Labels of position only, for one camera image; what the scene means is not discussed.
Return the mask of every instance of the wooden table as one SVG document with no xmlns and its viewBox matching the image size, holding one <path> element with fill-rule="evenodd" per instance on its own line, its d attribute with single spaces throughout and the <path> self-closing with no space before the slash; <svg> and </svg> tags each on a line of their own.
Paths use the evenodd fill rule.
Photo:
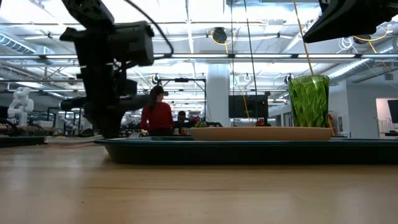
<svg viewBox="0 0 398 224">
<path fill-rule="evenodd" d="M 0 149 L 0 223 L 397 223 L 398 167 L 150 167 Z"/>
</svg>

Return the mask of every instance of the woman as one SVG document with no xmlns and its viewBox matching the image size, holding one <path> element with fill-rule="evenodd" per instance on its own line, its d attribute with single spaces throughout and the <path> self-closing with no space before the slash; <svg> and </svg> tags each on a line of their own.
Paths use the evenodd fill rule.
<svg viewBox="0 0 398 224">
<path fill-rule="evenodd" d="M 162 102 L 163 88 L 158 85 L 153 87 L 149 96 L 150 104 L 142 109 L 141 128 L 148 130 L 150 136 L 172 136 L 174 124 L 172 110 L 167 103 Z"/>
</svg>

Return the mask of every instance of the column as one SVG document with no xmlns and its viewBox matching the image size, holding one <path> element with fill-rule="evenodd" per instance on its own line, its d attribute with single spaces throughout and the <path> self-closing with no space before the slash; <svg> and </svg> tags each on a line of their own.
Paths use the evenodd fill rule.
<svg viewBox="0 0 398 224">
<path fill-rule="evenodd" d="M 229 65 L 210 64 L 207 81 L 206 117 L 212 122 L 220 122 L 224 127 L 230 127 L 229 120 Z"/>
</svg>

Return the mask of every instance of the green cup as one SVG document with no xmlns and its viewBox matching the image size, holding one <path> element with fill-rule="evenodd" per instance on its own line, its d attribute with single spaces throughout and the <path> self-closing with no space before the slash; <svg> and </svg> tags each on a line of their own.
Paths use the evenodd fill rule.
<svg viewBox="0 0 398 224">
<path fill-rule="evenodd" d="M 329 77 L 311 75 L 289 81 L 295 127 L 328 128 Z"/>
</svg>

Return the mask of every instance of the beige plate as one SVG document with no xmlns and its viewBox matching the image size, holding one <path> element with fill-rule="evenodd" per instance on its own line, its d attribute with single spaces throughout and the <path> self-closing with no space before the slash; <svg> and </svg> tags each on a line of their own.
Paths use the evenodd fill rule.
<svg viewBox="0 0 398 224">
<path fill-rule="evenodd" d="M 192 128 L 196 141 L 328 141 L 330 128 L 233 127 Z"/>
</svg>

